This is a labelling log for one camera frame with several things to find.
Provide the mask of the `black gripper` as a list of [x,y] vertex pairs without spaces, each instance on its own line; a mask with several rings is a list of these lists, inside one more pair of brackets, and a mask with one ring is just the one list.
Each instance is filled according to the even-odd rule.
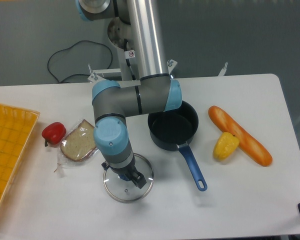
[[144,175],[138,172],[137,168],[135,167],[135,164],[136,160],[133,159],[127,166],[123,168],[112,167],[106,161],[103,162],[101,166],[104,170],[111,170],[125,181],[132,181],[136,187],[142,189],[146,185],[147,181]]

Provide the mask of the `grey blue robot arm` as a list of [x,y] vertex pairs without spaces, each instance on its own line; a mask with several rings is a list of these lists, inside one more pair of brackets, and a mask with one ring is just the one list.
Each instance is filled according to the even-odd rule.
[[109,167],[124,180],[143,188],[146,179],[135,166],[126,118],[178,109],[182,91],[170,78],[155,0],[78,0],[87,21],[118,17],[131,29],[140,84],[121,87],[100,80],[92,88],[93,139]]

